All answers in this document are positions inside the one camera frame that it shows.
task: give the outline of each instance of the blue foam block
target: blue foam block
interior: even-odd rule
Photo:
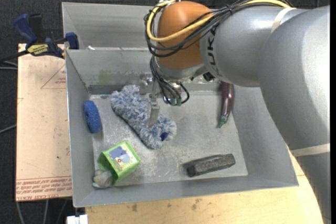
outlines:
[[[86,101],[84,104],[84,111],[86,122],[91,133],[98,133],[101,131],[101,120],[98,108],[93,101]]]

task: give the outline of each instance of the bin floor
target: bin floor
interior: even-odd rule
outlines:
[[[118,186],[247,175],[233,115],[222,128],[217,128],[221,97],[215,92],[191,92],[189,101],[181,107],[159,100],[160,112],[177,125],[175,138],[159,150],[148,149],[126,121],[115,115],[110,99],[104,97],[92,95],[90,98],[98,107],[103,129],[101,134],[92,136],[95,168],[98,169],[99,154],[121,141],[129,141],[141,159],[135,172]],[[183,167],[194,159],[228,153],[236,160],[228,169],[190,178]]]

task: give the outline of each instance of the gray bin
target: gray bin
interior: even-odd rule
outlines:
[[[178,133],[160,150],[147,149],[117,117],[109,95],[139,83],[150,72],[143,17],[151,7],[63,3],[64,32],[74,31],[80,50],[66,53],[73,203],[86,207],[172,199],[275,187],[297,186],[287,146],[274,125],[259,88],[235,87],[233,115],[218,129],[218,83],[197,78],[185,86],[190,100],[181,107],[160,101],[161,112],[176,121]],[[91,134],[83,111],[94,100],[103,131]],[[99,153],[128,140],[141,161],[136,171],[108,189],[95,189],[92,177]],[[233,153],[228,169],[189,178],[183,163]]]

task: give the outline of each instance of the cable bundle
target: cable bundle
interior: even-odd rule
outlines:
[[[200,40],[202,37],[204,37],[208,32],[211,30],[215,31],[216,27],[225,19],[227,19],[229,16],[234,14],[235,12],[242,10],[244,8],[249,8],[252,6],[265,6],[265,5],[271,5],[271,6],[280,6],[283,8],[292,7],[292,5],[288,2],[288,0],[238,0],[234,2],[231,5],[227,5],[223,8],[220,8],[218,10],[214,10],[212,12],[208,12],[203,14],[202,16],[198,17],[196,20],[179,30],[178,32],[175,32],[169,36],[166,37],[156,37],[154,34],[154,20],[156,15],[162,11],[165,7],[168,5],[171,5],[175,3],[176,0],[165,0],[160,1],[157,5],[153,7],[152,10],[144,17],[144,22],[146,26],[145,30],[145,38],[147,41],[148,49],[150,53],[153,55],[150,66],[151,71],[153,74],[153,78],[158,82],[163,95],[164,95],[164,101],[166,103],[169,103],[170,105],[180,105],[182,103],[185,103],[189,99],[189,93],[185,89],[185,87],[181,83],[177,83],[181,86],[183,90],[187,93],[187,98],[182,101],[180,93],[167,81],[164,80],[164,78],[158,73],[156,70],[156,67],[158,66],[155,62],[155,57],[161,58],[161,57],[169,57],[177,52],[179,52],[182,49],[186,49],[187,47],[194,44],[196,41]],[[183,34],[190,33],[182,42],[179,42],[178,44],[175,44],[173,46],[164,47],[162,45],[162,42],[166,42],[169,40],[173,40]],[[187,47],[184,47],[189,41],[194,40],[191,44],[187,45]],[[154,45],[151,41],[156,41],[158,45]],[[156,51],[166,51],[164,54],[158,54]],[[168,97],[167,94],[170,94],[173,96],[173,99],[176,99],[177,102],[172,102]]]

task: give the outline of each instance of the blue clamp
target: blue clamp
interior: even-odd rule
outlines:
[[[48,55],[64,58],[64,50],[59,48],[57,43],[53,42],[51,38],[46,38],[44,43],[36,43],[38,37],[29,25],[28,15],[26,13],[16,18],[14,27],[21,36],[28,39],[29,43],[26,45],[27,53],[33,56]],[[69,49],[79,49],[78,38],[74,32],[66,33],[62,41],[69,42]]]

